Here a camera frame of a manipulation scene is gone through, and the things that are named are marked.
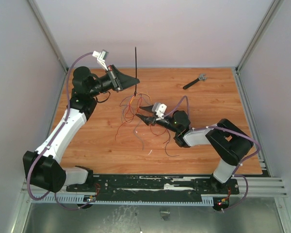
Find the black zip tie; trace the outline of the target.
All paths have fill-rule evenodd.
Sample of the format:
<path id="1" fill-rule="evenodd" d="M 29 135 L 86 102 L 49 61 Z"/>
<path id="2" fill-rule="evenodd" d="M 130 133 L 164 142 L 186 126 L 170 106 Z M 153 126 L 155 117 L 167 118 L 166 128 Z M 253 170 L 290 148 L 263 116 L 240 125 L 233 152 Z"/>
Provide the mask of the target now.
<path id="1" fill-rule="evenodd" d="M 137 47 L 134 47 L 134 52 L 135 52 L 135 79 L 137 79 Z M 134 89 L 134 97 L 137 95 L 137 84 L 135 85 Z"/>

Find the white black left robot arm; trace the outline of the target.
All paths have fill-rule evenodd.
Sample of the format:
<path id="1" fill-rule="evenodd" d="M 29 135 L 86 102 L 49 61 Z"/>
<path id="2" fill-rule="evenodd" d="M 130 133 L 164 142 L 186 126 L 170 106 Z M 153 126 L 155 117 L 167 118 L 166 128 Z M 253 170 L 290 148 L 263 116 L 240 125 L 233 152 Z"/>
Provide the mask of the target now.
<path id="1" fill-rule="evenodd" d="M 119 92 L 139 82 L 139 79 L 123 74 L 114 65 L 108 66 L 101 77 L 87 67 L 75 69 L 71 99 L 62 119 L 42 145 L 23 156 L 27 186 L 35 185 L 53 193 L 72 184 L 78 184 L 85 192 L 92 190 L 95 185 L 93 171 L 82 166 L 62 168 L 60 162 L 64 152 L 77 131 L 91 117 L 99 94 L 111 90 Z"/>

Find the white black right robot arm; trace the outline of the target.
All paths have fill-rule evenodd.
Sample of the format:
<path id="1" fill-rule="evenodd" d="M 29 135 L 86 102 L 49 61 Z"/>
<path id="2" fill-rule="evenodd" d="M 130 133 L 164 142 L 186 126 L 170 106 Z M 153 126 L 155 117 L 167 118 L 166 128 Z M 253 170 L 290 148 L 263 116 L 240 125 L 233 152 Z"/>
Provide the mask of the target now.
<path id="1" fill-rule="evenodd" d="M 185 111 L 175 110 L 167 115 L 164 113 L 166 105 L 161 103 L 141 109 L 151 115 L 135 115 L 147 126 L 159 125 L 174 132 L 174 141 L 179 147 L 211 145 L 215 149 L 220 156 L 219 165 L 210 176 L 210 187 L 215 193 L 222 193 L 227 189 L 228 180 L 254 145 L 253 139 L 225 118 L 217 124 L 196 129 L 191 127 L 189 115 Z"/>

